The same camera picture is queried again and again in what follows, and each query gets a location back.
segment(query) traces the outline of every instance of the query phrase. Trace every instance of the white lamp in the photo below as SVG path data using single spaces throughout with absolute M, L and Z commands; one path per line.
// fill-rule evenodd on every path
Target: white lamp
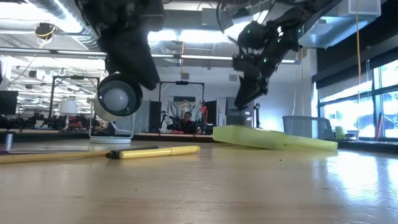
M 68 129 L 69 125 L 69 115 L 77 114 L 77 103 L 74 100 L 62 100 L 60 103 L 60 111 L 61 114 L 67 115 L 67 120 L 65 121 L 65 128 L 63 130 Z

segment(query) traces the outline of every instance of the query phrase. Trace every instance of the gray bin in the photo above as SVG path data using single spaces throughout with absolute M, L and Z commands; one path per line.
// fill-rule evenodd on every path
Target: gray bin
M 335 139 L 330 121 L 326 118 L 284 116 L 283 120 L 285 134 L 321 140 Z

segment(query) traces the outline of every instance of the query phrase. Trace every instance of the desk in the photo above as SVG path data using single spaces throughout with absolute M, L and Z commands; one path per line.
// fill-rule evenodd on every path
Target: desk
M 187 146 L 192 143 L 135 142 Z M 201 143 L 199 154 L 0 165 L 1 223 L 398 223 L 398 158 Z M 88 140 L 26 150 L 129 146 Z

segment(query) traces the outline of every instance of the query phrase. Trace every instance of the white cylinder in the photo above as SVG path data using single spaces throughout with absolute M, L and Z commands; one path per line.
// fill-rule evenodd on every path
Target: white cylinder
M 6 134 L 6 151 L 10 151 L 12 149 L 12 139 L 14 135 L 12 133 Z
M 77 114 L 77 103 L 74 100 L 62 100 L 60 104 L 60 113 Z

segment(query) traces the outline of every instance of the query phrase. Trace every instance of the air duct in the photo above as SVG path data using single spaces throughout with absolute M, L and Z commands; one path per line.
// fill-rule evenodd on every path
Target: air duct
M 95 33 L 90 30 L 82 18 L 76 14 L 78 9 L 73 1 L 67 0 L 29 0 L 37 8 L 57 18 L 57 26 L 68 33 L 79 33 L 86 37 L 72 37 L 88 50 L 99 50 Z

